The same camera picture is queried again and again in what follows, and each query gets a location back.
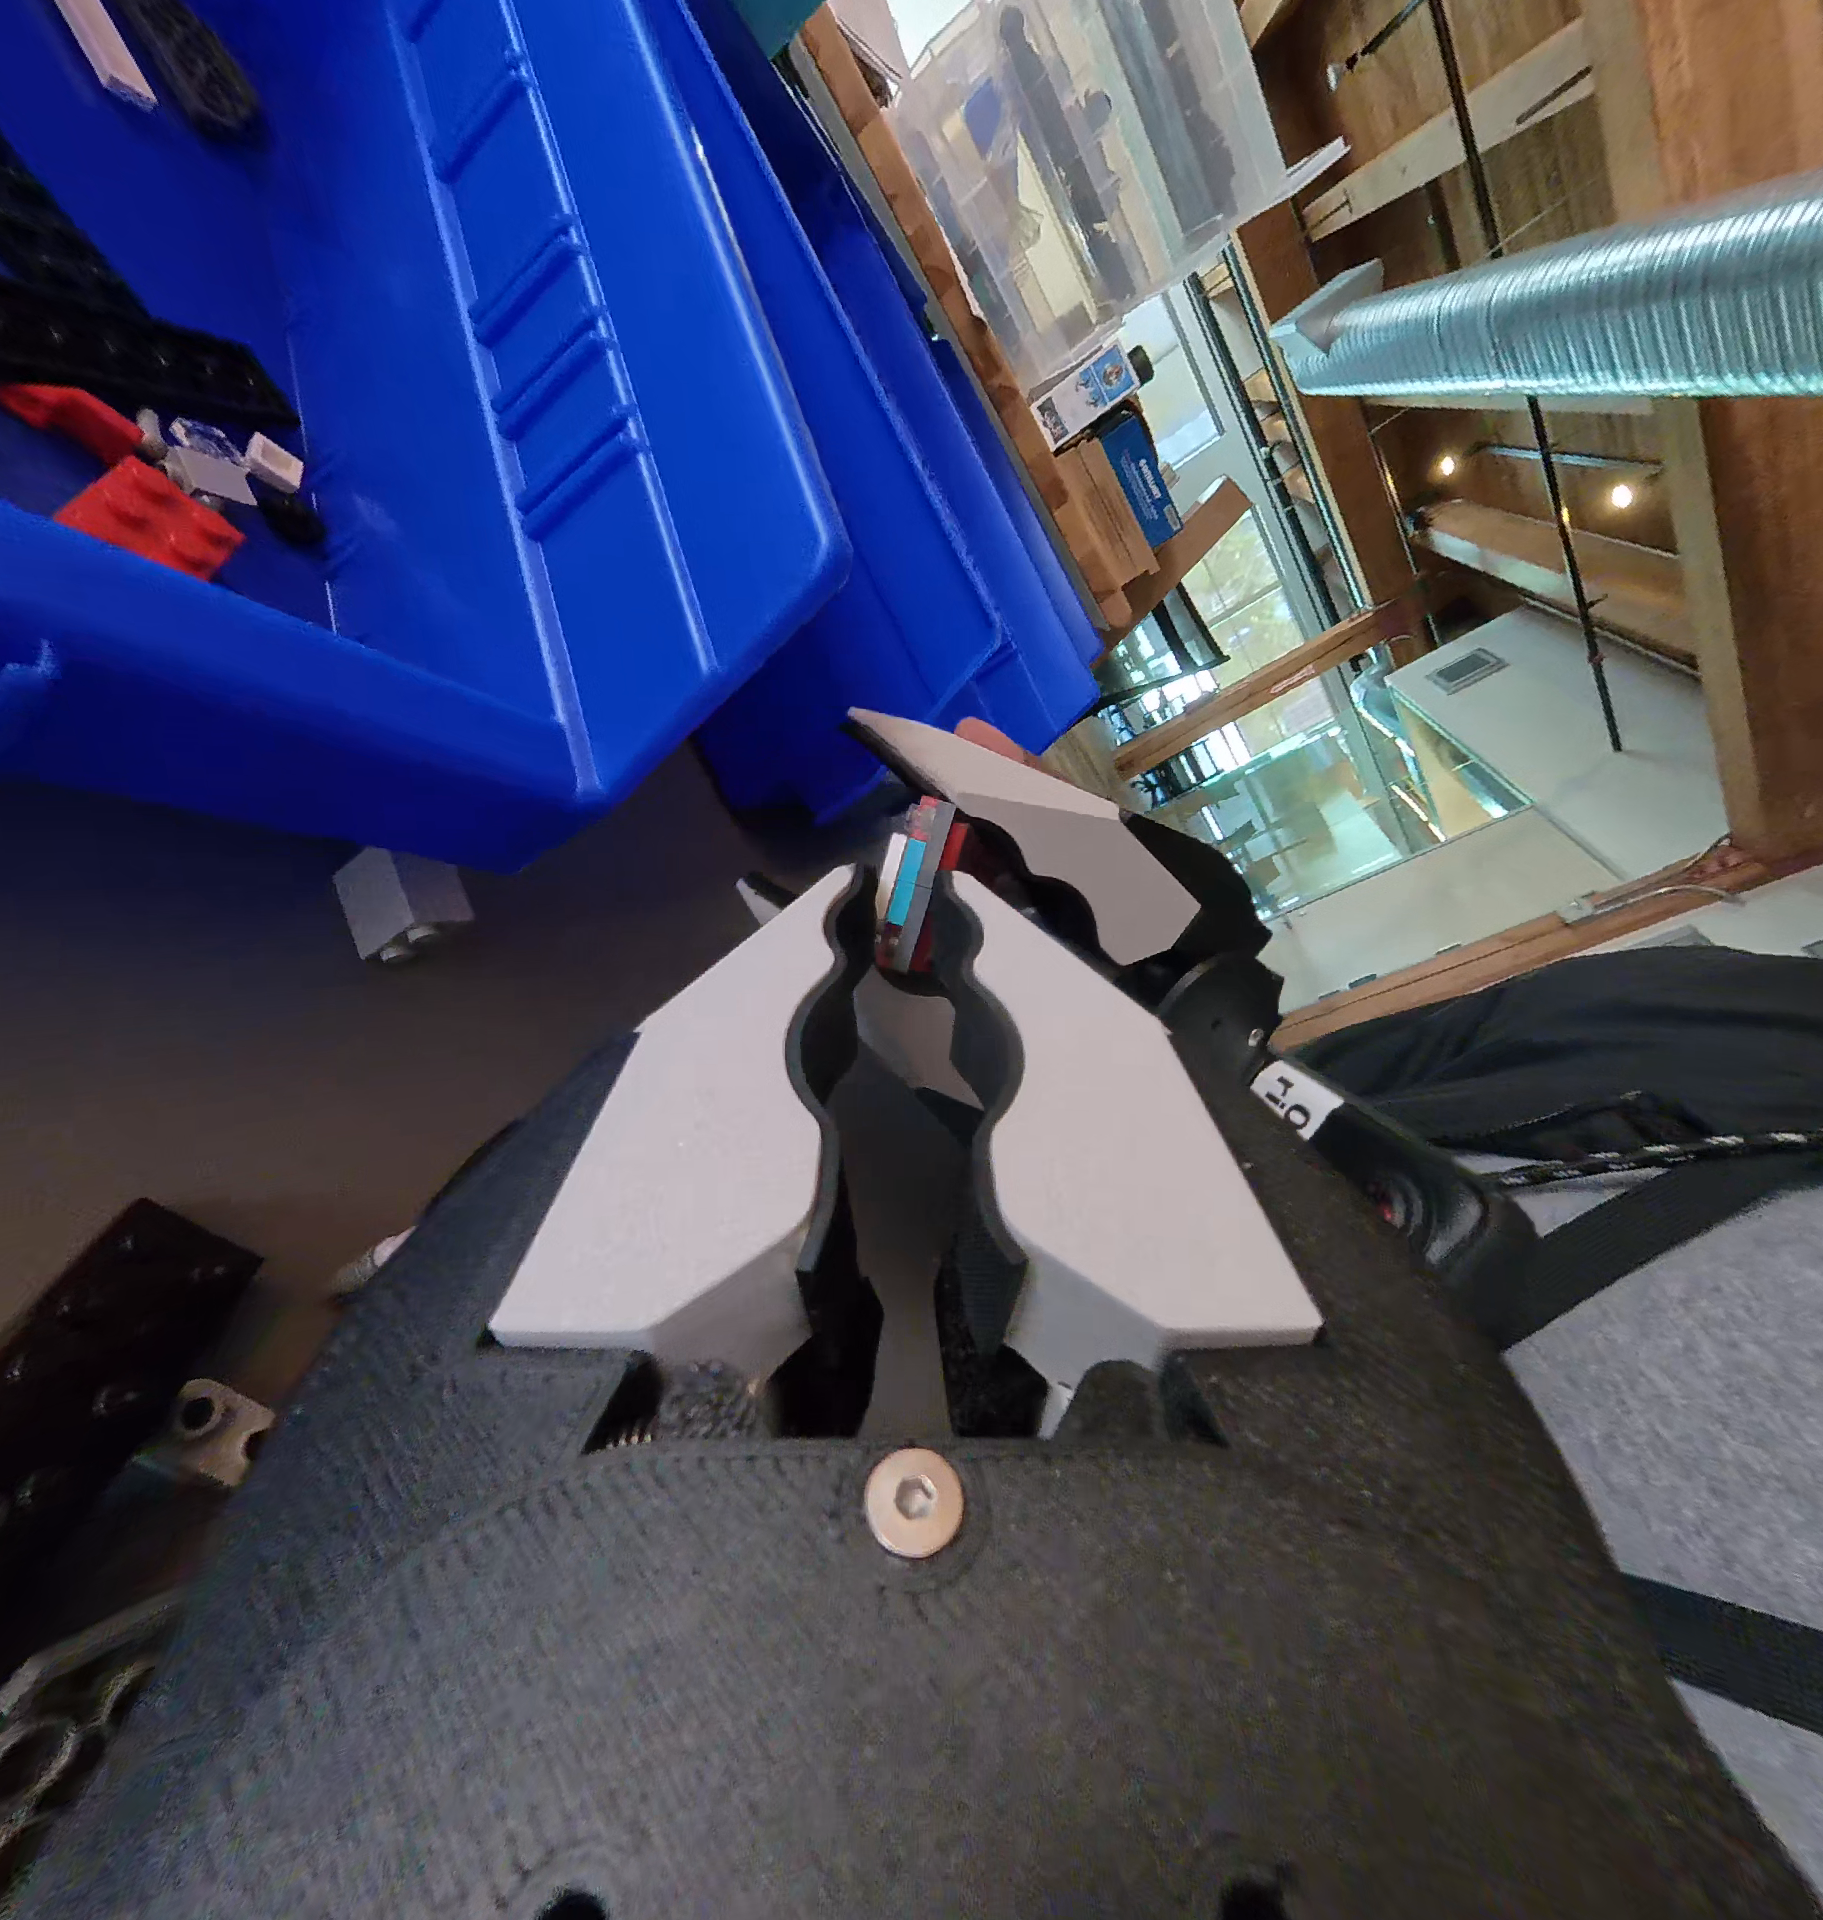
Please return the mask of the black brick assembly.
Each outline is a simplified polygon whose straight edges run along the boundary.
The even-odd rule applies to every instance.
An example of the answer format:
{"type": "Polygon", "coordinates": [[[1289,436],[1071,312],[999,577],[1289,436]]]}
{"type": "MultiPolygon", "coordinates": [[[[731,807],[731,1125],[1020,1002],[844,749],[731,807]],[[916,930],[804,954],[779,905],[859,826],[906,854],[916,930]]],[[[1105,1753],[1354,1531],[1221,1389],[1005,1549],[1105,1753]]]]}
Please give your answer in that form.
{"type": "Polygon", "coordinates": [[[157,1432],[262,1263],[139,1198],[0,1334],[0,1552],[79,1510],[157,1432]]]}

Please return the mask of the black studded plate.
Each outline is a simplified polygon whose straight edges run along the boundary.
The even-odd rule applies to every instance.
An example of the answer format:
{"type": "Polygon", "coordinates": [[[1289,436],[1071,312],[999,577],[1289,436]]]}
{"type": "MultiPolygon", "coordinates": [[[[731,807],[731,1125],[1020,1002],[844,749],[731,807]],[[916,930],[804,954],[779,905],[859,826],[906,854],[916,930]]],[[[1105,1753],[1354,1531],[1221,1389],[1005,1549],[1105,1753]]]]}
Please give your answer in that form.
{"type": "Polygon", "coordinates": [[[33,1654],[0,1687],[0,1912],[105,1760],[168,1633],[165,1606],[136,1608],[33,1654]]]}

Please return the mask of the cardboard sheet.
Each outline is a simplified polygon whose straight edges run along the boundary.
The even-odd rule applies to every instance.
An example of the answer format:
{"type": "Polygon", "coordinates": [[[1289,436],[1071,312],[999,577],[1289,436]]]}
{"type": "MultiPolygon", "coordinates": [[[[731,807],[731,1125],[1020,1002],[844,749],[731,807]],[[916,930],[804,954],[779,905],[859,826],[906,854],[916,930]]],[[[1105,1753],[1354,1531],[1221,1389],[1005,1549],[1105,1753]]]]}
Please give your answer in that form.
{"type": "Polygon", "coordinates": [[[1153,614],[1156,607],[1184,584],[1188,577],[1208,558],[1250,510],[1251,502],[1242,488],[1232,477],[1221,477],[1188,513],[1183,527],[1153,548],[1153,563],[1147,571],[1100,598],[1101,646],[1113,649],[1153,614]]]}

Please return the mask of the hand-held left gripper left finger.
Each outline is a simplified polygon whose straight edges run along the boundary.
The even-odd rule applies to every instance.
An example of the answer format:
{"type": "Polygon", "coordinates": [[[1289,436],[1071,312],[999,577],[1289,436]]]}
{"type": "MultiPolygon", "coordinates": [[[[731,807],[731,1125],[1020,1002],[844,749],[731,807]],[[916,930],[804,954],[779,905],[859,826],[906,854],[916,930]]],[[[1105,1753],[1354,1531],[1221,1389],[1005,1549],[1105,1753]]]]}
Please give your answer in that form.
{"type": "Polygon", "coordinates": [[[494,1309],[503,1347],[796,1351],[857,1051],[862,865],[833,868],[636,1030],[494,1309]]]}

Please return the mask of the light grey block brick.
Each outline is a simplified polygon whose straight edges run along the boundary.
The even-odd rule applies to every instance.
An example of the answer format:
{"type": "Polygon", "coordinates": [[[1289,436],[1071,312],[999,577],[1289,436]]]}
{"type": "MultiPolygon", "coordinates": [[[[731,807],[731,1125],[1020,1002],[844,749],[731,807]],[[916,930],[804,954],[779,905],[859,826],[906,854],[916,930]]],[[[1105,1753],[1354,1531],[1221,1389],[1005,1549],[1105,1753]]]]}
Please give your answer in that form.
{"type": "Polygon", "coordinates": [[[398,967],[473,923],[468,885],[448,860],[362,849],[333,873],[333,890],[362,962],[398,967]]]}

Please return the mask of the pile of loose toy bricks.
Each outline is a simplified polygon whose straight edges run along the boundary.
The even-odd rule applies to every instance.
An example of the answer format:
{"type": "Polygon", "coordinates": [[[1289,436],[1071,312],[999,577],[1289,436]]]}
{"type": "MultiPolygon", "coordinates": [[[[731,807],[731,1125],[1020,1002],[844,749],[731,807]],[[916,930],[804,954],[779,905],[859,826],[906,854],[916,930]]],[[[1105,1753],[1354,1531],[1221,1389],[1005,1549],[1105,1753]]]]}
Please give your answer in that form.
{"type": "Polygon", "coordinates": [[[325,617],[240,4],[0,4],[0,499],[325,617]]]}

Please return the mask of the small printed card box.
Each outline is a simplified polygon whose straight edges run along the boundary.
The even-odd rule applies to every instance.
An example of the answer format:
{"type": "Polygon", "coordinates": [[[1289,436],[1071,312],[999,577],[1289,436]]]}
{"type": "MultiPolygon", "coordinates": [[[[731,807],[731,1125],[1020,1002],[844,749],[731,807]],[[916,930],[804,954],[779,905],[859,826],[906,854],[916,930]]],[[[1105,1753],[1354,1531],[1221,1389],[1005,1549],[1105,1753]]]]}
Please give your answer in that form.
{"type": "Polygon", "coordinates": [[[1119,409],[1130,409],[1156,376],[1156,362],[1143,344],[1113,341],[1031,400],[1053,452],[1100,431],[1119,409]]]}

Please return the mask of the red and teal brick assembly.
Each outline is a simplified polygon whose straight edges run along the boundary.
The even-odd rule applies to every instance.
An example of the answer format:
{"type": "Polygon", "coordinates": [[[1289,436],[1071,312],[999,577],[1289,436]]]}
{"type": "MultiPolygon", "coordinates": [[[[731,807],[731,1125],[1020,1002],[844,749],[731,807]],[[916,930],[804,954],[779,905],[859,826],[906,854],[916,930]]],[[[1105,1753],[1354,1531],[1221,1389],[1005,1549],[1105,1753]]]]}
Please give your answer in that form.
{"type": "Polygon", "coordinates": [[[969,815],[939,795],[924,795],[889,832],[874,893],[879,973],[903,978],[931,969],[925,920],[937,881],[960,871],[971,852],[969,815]]]}

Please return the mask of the person's right forearm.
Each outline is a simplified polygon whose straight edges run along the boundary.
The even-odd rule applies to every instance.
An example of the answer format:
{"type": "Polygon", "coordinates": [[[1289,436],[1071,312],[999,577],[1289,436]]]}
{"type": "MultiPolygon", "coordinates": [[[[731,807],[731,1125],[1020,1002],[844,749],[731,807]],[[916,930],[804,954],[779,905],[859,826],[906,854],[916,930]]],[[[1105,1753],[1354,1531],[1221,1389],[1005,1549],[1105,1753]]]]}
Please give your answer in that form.
{"type": "Polygon", "coordinates": [[[1823,1156],[1823,957],[1581,954],[1293,1055],[1464,1155],[1574,1160],[1799,1134],[1823,1156]]]}

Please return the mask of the wooden box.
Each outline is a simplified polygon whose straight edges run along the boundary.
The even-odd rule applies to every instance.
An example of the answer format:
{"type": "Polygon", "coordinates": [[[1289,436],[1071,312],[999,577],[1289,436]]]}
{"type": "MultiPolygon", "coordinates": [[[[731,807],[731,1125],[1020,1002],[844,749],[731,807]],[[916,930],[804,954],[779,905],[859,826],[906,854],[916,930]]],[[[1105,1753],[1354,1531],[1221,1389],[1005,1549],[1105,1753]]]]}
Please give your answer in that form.
{"type": "Polygon", "coordinates": [[[1092,598],[1124,593],[1153,571],[1156,555],[1110,455],[1082,436],[1054,453],[1054,472],[1066,491],[1054,513],[1092,598]]]}

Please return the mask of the wooden table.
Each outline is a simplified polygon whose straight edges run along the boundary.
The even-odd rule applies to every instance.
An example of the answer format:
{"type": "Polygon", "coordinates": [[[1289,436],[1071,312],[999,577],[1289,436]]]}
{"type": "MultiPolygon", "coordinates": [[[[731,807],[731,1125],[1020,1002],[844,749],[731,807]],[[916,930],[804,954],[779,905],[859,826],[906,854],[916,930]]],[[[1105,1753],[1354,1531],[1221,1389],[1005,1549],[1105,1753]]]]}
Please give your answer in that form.
{"type": "Polygon", "coordinates": [[[1054,472],[1054,452],[1033,417],[1003,342],[972,300],[964,267],[953,255],[924,184],[905,157],[897,133],[889,124],[880,86],[873,80],[871,68],[831,4],[816,7],[802,23],[796,56],[813,100],[830,106],[830,133],[843,144],[841,151],[851,159],[857,184],[873,190],[874,202],[880,204],[887,235],[913,263],[934,323],[964,357],[1097,627],[1097,600],[1071,557],[1054,513],[1066,502],[1063,482],[1054,472]]]}

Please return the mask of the person's grey sweatshirt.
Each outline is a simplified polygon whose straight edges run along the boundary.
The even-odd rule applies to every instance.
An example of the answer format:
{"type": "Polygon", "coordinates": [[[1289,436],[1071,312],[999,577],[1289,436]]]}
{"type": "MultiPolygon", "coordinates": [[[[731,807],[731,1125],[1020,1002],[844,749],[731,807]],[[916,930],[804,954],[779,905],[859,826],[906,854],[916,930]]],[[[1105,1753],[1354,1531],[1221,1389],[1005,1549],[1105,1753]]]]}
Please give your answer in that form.
{"type": "Polygon", "coordinates": [[[1509,1366],[1624,1573],[1823,1633],[1823,1174],[1632,1268],[1509,1366]]]}

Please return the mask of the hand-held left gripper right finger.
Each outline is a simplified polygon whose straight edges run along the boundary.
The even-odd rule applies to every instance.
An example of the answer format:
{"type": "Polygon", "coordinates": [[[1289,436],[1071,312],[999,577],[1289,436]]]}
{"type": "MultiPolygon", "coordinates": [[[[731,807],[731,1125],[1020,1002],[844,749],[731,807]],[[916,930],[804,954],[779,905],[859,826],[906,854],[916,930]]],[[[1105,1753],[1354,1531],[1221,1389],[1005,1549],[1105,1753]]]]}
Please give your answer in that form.
{"type": "Polygon", "coordinates": [[[985,885],[942,887],[942,988],[979,1104],[953,1262],[982,1354],[1071,1394],[1104,1363],[1317,1339],[1161,1019],[985,885]]]}

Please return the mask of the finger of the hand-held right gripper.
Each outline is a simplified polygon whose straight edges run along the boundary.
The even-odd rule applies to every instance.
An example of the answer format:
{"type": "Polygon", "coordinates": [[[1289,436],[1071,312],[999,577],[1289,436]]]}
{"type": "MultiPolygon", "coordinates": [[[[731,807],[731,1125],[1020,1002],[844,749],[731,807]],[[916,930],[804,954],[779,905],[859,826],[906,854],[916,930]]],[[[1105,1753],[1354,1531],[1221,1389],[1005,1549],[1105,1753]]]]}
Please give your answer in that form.
{"type": "Polygon", "coordinates": [[[855,1030],[909,1090],[964,1104],[964,1078],[952,1059],[956,1009],[946,994],[864,980],[855,990],[855,1030]]]}
{"type": "Polygon", "coordinates": [[[1028,749],[1025,763],[1008,761],[953,729],[873,706],[851,706],[846,730],[905,787],[956,803],[999,890],[1091,957],[1117,969],[1145,962],[1178,946],[1201,919],[1201,899],[1117,802],[1028,749]]]}

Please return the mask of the blue cardboard box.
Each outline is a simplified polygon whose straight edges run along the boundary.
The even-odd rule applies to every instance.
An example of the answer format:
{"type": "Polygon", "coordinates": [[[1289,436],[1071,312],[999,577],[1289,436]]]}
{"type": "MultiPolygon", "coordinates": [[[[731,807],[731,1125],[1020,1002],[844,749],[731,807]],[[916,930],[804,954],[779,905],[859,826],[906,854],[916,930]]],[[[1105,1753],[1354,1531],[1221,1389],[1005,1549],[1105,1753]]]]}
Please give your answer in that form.
{"type": "Polygon", "coordinates": [[[1147,547],[1159,550],[1183,532],[1184,517],[1167,488],[1147,419],[1134,407],[1120,407],[1097,429],[1095,440],[1147,547]]]}

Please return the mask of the clear plastic drawer organiser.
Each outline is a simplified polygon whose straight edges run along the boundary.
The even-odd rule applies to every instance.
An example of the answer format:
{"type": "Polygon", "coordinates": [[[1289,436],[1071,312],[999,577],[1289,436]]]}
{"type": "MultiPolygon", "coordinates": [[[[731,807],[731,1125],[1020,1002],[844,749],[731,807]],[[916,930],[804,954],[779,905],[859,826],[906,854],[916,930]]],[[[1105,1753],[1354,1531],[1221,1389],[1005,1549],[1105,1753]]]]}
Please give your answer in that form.
{"type": "Polygon", "coordinates": [[[1236,4],[889,4],[889,124],[1038,397],[1350,154],[1281,151],[1236,4]]]}

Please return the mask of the grey desk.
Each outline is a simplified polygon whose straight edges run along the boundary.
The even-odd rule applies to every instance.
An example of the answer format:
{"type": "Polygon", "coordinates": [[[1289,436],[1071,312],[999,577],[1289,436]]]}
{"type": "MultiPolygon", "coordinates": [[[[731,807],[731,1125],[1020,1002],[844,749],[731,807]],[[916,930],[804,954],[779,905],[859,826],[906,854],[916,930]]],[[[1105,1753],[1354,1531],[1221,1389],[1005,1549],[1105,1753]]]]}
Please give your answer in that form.
{"type": "Polygon", "coordinates": [[[739,877],[805,888],[885,807],[738,821],[679,751],[521,873],[469,877],[476,923],[381,969],[334,842],[0,784],[0,1339],[151,1198],[262,1254],[218,1376],[297,1393],[353,1254],[739,945],[739,877]]]}

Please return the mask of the silver air duct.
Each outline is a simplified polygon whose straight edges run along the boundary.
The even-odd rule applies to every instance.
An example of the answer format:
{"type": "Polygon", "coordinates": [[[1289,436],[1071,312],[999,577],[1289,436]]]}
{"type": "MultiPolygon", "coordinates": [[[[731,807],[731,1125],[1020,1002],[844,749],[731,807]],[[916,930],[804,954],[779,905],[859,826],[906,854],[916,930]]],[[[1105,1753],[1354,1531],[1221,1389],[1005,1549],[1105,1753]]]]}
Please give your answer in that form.
{"type": "Polygon", "coordinates": [[[1370,260],[1268,335],[1306,397],[1823,398],[1823,167],[1399,288],[1370,260]]]}

